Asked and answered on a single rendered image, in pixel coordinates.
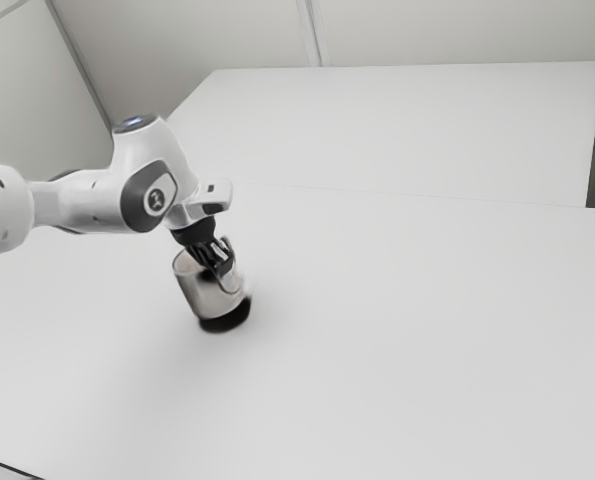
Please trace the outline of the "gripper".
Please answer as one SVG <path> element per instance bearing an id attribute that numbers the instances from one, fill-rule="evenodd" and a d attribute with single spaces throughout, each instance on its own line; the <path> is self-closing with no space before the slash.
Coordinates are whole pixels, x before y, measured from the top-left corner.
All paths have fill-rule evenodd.
<path id="1" fill-rule="evenodd" d="M 171 230 L 174 240 L 200 265 L 212 265 L 215 274 L 228 274 L 235 253 L 226 237 L 215 238 L 215 218 L 205 217 L 187 227 Z"/>

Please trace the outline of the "silver metal mug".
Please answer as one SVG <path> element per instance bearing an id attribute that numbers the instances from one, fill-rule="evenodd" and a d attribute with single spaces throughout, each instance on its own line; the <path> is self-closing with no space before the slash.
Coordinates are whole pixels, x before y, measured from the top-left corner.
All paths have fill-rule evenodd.
<path id="1" fill-rule="evenodd" d="M 252 299 L 235 262 L 219 275 L 181 250 L 173 259 L 172 270 L 203 331 L 226 333 L 248 319 Z"/>

